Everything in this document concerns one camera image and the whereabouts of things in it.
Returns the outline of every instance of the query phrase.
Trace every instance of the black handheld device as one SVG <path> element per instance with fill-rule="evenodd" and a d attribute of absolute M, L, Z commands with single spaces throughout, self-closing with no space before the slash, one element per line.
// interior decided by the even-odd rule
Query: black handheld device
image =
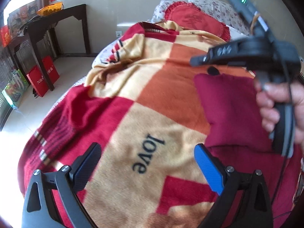
<path fill-rule="evenodd" d="M 236 12 L 252 28 L 251 36 L 210 48 L 207 55 L 192 57 L 190 64 L 229 65 L 256 71 L 262 86 L 266 82 L 291 82 L 300 72 L 301 64 L 295 46 L 277 40 L 267 23 L 259 15 L 250 0 L 229 0 Z M 289 103 L 276 103 L 280 121 L 270 138 L 275 152 L 291 158 L 294 144 L 294 112 Z"/>

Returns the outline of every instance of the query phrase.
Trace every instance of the electrical outlet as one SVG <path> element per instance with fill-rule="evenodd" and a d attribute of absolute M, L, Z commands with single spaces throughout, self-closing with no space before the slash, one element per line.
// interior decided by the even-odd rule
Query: electrical outlet
<path fill-rule="evenodd" d="M 121 31 L 116 31 L 115 34 L 116 34 L 117 39 L 123 35 L 123 33 Z"/>

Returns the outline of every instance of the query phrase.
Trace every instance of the wall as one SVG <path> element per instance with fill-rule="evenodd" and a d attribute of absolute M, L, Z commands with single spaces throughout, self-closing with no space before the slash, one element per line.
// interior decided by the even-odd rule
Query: wall
<path fill-rule="evenodd" d="M 92 52 L 100 52 L 115 40 L 118 23 L 137 22 L 150 19 L 160 0 L 57 0 L 64 7 L 87 4 L 89 37 Z M 296 45 L 304 55 L 304 37 L 292 15 L 281 0 L 251 0 L 266 19 L 278 39 Z M 63 53 L 85 52 L 81 22 L 68 18 L 56 27 L 56 34 Z"/>

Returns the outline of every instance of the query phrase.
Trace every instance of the wooden table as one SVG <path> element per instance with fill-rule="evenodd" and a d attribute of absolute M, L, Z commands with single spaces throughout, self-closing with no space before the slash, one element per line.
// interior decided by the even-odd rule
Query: wooden table
<path fill-rule="evenodd" d="M 12 59 L 15 61 L 16 65 L 20 68 L 21 65 L 16 56 L 16 52 L 19 50 L 20 44 L 23 41 L 25 41 L 25 40 L 29 41 L 35 62 L 37 64 L 39 70 L 41 71 L 42 76 L 44 77 L 44 79 L 48 85 L 48 88 L 51 91 L 54 90 L 54 85 L 52 84 L 52 82 L 48 76 L 48 73 L 42 63 L 42 59 L 41 59 L 41 56 L 40 56 L 40 53 L 39 53 L 38 47 L 37 47 L 37 42 L 39 42 L 40 40 L 43 39 L 46 31 L 50 29 L 51 25 L 57 23 L 58 21 L 66 19 L 68 17 L 71 17 L 71 16 L 74 16 L 77 20 L 82 21 L 82 32 L 83 32 L 83 39 L 85 42 L 86 53 L 82 54 L 82 55 L 77 55 L 77 53 L 68 54 L 67 56 L 87 56 L 87 57 L 95 56 L 95 54 L 94 55 L 91 54 L 91 47 L 90 47 L 89 33 L 88 33 L 86 4 L 81 4 L 78 6 L 62 9 L 56 13 L 53 13 L 53 14 L 50 14 L 47 16 L 43 16 L 37 21 L 31 22 L 27 26 L 25 35 L 22 37 L 16 36 L 8 45 Z M 59 49 L 57 39 L 55 39 L 54 41 L 55 42 L 53 42 L 53 43 L 55 44 L 57 49 Z"/>

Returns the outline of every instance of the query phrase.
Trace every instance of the device handle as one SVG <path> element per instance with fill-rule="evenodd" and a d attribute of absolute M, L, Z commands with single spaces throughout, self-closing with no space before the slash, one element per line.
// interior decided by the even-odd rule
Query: device handle
<path fill-rule="evenodd" d="M 270 74 L 263 71 L 257 71 L 256 76 L 262 85 L 262 89 L 264 89 L 266 82 L 273 82 L 276 84 L 286 82 L 285 76 L 282 74 Z M 294 150 L 293 144 L 295 136 L 293 105 L 292 103 L 275 103 L 274 108 L 279 111 L 280 120 L 276 124 L 273 132 L 269 135 L 269 138 L 272 139 L 272 149 L 282 156 L 291 158 Z"/>

